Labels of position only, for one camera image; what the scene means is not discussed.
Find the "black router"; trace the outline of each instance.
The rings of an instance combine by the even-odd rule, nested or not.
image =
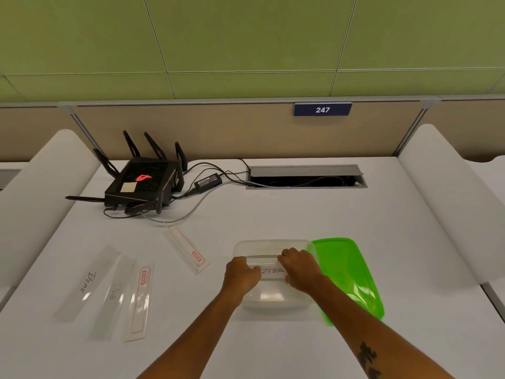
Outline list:
[[[184,186],[183,172],[187,171],[187,160],[179,142],[175,142],[176,161],[170,161],[151,136],[144,132],[149,144],[158,156],[146,158],[140,155],[130,136],[123,130],[133,158],[119,172],[100,150],[93,151],[114,182],[105,190],[105,198],[68,196],[66,199],[87,202],[103,202],[105,207],[117,210],[124,208],[125,214],[134,215],[148,210],[161,213],[170,204],[173,192]]]

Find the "red printed label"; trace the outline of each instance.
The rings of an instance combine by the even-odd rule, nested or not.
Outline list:
[[[200,256],[196,253],[196,251],[193,251],[192,254],[194,255],[194,257],[196,258],[197,261],[201,262],[201,258]]]
[[[142,271],[142,278],[140,278],[140,284],[141,284],[142,286],[143,286],[143,285],[145,285],[145,277],[146,277],[147,273],[148,273],[148,272],[147,272],[147,271],[145,271],[145,270],[143,270],[143,271]]]

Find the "hand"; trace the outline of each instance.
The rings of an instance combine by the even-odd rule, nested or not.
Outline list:
[[[286,269],[286,283],[304,293],[311,294],[319,278],[324,277],[315,258],[308,251],[285,248],[277,260]]]
[[[246,257],[235,257],[226,265],[221,295],[231,299],[236,306],[242,303],[242,298],[257,285],[261,279],[261,268],[250,268]]]

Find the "left hand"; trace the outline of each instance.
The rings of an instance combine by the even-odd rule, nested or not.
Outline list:
[[[257,285],[261,279],[261,269],[250,268],[246,257],[235,257],[226,265],[221,295],[233,301],[236,306],[242,303],[242,298]]]

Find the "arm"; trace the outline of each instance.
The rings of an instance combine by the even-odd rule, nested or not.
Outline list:
[[[327,276],[305,250],[283,250],[278,260],[286,283],[309,294],[342,335],[370,379],[453,379],[373,315],[357,305]]]
[[[189,328],[138,379],[198,379],[218,344],[233,311],[261,278],[245,257],[226,265],[223,287]]]

